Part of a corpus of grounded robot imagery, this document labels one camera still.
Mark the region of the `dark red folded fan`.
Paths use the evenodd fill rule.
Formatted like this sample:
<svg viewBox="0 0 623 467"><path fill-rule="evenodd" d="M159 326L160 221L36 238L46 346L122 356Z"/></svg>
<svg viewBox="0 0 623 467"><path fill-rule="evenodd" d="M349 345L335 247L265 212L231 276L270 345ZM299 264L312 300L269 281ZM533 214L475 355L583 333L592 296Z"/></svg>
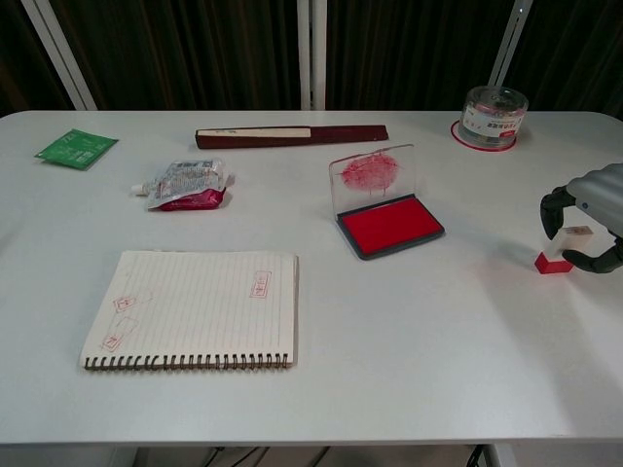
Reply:
<svg viewBox="0 0 623 467"><path fill-rule="evenodd" d="M384 125L371 126L257 126L198 129L202 150L257 149L387 141Z"/></svg>

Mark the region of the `green sachet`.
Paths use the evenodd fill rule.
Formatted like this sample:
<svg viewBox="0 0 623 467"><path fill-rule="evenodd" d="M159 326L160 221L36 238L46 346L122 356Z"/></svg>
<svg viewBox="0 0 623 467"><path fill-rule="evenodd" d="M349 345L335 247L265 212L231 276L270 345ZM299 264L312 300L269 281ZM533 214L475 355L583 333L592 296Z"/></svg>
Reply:
<svg viewBox="0 0 623 467"><path fill-rule="evenodd" d="M117 142L118 139L72 128L37 153L35 158L46 163L87 170Z"/></svg>

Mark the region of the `silver red spout pouch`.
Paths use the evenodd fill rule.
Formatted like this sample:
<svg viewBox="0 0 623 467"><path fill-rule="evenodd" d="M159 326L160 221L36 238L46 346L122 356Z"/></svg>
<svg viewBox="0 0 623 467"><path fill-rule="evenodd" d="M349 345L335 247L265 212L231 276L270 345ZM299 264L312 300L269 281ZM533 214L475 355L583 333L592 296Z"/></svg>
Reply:
<svg viewBox="0 0 623 467"><path fill-rule="evenodd" d="M235 180L219 158L176 161L153 180L133 185L130 193L146 198L149 211L214 210Z"/></svg>

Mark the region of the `red ink pad clear lid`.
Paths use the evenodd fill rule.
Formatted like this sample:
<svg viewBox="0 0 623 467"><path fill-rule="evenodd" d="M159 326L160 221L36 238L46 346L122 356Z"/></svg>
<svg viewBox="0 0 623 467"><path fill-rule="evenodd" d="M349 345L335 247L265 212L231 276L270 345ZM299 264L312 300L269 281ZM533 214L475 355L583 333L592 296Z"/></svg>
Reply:
<svg viewBox="0 0 623 467"><path fill-rule="evenodd" d="M397 145L329 164L337 226L365 261L428 243L445 228L416 195L415 146Z"/></svg>

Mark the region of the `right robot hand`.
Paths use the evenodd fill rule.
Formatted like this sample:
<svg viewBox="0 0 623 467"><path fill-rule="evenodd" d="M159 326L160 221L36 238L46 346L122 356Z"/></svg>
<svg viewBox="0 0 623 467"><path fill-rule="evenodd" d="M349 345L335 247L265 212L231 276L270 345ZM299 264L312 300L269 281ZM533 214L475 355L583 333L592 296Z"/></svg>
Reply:
<svg viewBox="0 0 623 467"><path fill-rule="evenodd" d="M592 273L610 273L623 267L623 162L591 170L555 188L540 202L540 219L552 240L564 224L564 209L575 206L605 227L614 244L598 257L572 249L562 256L573 266Z"/></svg>

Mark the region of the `clear round container red base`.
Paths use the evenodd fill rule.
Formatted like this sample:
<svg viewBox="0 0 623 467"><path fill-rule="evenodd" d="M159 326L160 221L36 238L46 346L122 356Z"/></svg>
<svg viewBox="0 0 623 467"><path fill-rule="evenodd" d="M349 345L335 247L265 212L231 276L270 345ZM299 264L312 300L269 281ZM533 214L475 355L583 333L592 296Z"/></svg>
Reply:
<svg viewBox="0 0 623 467"><path fill-rule="evenodd" d="M528 108L528 99L519 91L499 86L475 87L467 93L461 115L451 125L451 135L473 150L509 150L516 144Z"/></svg>

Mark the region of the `spiral lined notebook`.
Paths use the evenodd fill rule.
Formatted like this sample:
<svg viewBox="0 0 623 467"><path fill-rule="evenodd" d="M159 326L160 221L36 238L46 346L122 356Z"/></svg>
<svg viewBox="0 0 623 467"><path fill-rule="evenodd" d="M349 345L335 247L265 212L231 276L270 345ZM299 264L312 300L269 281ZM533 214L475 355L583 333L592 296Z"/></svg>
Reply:
<svg viewBox="0 0 623 467"><path fill-rule="evenodd" d="M296 255L125 251L80 355L87 371L281 370L297 357Z"/></svg>

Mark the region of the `white frame post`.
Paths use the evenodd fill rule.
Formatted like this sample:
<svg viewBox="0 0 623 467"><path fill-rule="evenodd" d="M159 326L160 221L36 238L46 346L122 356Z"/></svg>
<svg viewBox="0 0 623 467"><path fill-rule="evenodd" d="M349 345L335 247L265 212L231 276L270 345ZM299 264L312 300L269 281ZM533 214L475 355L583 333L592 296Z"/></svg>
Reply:
<svg viewBox="0 0 623 467"><path fill-rule="evenodd" d="M297 0L301 109L326 109L328 0Z"/></svg>
<svg viewBox="0 0 623 467"><path fill-rule="evenodd" d="M50 0L20 0L73 106L96 111L97 105L65 37Z"/></svg>
<svg viewBox="0 0 623 467"><path fill-rule="evenodd" d="M514 0L488 81L489 86L501 87L504 85L508 69L530 15L532 3L533 0Z"/></svg>

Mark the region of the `red white stamp block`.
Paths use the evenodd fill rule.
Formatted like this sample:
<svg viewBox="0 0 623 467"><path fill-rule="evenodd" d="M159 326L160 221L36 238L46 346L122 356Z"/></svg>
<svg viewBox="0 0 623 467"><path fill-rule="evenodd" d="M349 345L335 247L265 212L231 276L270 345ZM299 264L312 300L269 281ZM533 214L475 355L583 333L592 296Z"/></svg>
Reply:
<svg viewBox="0 0 623 467"><path fill-rule="evenodd" d="M558 230L549 245L536 257L534 265L541 274L567 273L573 265L564 259L565 250L581 251L593 236L588 226L565 227Z"/></svg>

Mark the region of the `black curtain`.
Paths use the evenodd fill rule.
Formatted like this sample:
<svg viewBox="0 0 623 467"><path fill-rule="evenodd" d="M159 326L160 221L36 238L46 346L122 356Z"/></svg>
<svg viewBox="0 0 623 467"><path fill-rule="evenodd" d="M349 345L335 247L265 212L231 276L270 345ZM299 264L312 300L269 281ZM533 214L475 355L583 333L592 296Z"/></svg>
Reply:
<svg viewBox="0 0 623 467"><path fill-rule="evenodd" d="M296 0L49 0L100 110L299 110ZM456 110L514 0L327 0L329 110ZM533 0L504 80L623 121L623 0Z"/></svg>

